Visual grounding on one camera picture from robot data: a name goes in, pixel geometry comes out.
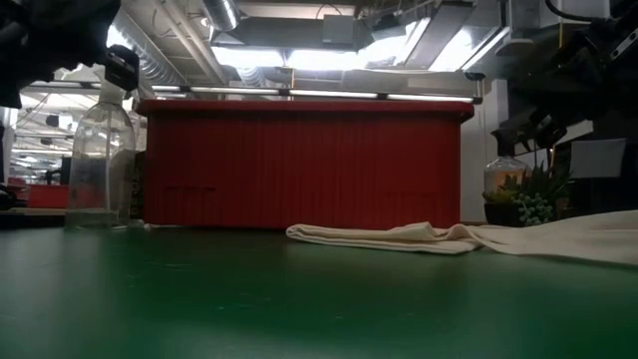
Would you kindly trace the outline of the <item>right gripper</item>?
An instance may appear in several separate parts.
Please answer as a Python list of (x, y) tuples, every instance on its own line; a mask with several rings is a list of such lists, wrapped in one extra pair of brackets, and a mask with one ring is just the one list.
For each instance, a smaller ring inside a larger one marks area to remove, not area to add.
[[(511, 80), (512, 91), (566, 118), (596, 120), (609, 111), (638, 118), (638, 19), (608, 19), (573, 32), (549, 59)], [(551, 114), (533, 113), (530, 130), (551, 148), (567, 128)]]

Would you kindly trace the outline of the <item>red plastic laundry bin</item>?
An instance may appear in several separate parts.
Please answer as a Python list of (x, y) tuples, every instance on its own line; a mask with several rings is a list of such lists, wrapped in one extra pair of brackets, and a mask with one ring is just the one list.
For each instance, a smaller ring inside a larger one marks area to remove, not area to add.
[(458, 222), (462, 102), (147, 100), (152, 224)]

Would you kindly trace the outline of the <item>small potted succulent plant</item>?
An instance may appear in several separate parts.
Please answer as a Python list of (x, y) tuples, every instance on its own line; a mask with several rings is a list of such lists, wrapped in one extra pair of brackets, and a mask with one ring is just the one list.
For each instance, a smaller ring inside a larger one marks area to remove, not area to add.
[(556, 220), (558, 202), (567, 198), (570, 173), (563, 169), (529, 167), (521, 184), (508, 181), (499, 190), (482, 192), (489, 224), (526, 227)]

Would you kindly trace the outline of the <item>cream canvas tote bag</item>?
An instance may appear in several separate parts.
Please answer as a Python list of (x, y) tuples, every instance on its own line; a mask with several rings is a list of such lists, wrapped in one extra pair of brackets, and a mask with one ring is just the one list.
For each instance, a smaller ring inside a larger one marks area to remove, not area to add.
[(517, 256), (552, 256), (638, 266), (638, 210), (571, 217), (530, 227), (418, 222), (386, 230), (294, 224), (292, 239), (332, 246), (456, 255), (481, 247)]

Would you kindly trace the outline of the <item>clear plastic spray bottle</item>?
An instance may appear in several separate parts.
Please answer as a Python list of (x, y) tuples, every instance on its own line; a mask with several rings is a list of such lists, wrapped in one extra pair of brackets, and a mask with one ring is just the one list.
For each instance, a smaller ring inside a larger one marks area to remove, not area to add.
[(73, 142), (65, 226), (111, 228), (130, 221), (136, 137), (124, 91), (103, 81)]

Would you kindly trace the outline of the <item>red background counter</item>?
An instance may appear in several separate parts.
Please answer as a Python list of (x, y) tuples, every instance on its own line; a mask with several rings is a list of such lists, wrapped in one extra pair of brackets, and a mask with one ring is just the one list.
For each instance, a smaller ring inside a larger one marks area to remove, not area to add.
[(69, 189), (66, 185), (31, 184), (27, 206), (32, 208), (66, 208), (69, 202)]

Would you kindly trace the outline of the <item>bright ceiling light panel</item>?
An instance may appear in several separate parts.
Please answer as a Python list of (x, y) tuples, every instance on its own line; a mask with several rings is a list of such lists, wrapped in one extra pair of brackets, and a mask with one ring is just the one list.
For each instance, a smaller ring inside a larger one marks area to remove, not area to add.
[(243, 50), (212, 47), (221, 65), (237, 69), (289, 67), (308, 71), (350, 71), (392, 66), (401, 60), (409, 43), (408, 35), (374, 41), (358, 52), (329, 50)]

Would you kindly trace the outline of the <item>silver ventilation duct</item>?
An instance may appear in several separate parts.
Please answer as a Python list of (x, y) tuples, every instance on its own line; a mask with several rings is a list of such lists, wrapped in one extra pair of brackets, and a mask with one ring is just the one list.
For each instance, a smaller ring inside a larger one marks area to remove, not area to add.
[(141, 74), (152, 85), (185, 85), (186, 79), (159, 47), (126, 13), (119, 13), (108, 31), (107, 46), (122, 45), (140, 58)]

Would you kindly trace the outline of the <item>round silver duct pipe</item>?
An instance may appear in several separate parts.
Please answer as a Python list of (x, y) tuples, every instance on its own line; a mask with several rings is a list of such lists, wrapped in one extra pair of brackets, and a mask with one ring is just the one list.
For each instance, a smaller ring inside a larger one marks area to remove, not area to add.
[(234, 0), (201, 0), (212, 27), (220, 32), (234, 30), (240, 22), (240, 14)]

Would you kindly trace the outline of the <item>grey rectangular ceiling duct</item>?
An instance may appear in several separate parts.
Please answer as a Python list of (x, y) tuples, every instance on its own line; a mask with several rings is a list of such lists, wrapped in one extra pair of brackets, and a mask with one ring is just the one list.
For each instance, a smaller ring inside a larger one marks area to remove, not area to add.
[(243, 19), (229, 32), (215, 33), (212, 47), (284, 50), (359, 51), (374, 42), (372, 31), (351, 16), (324, 15), (322, 19)]

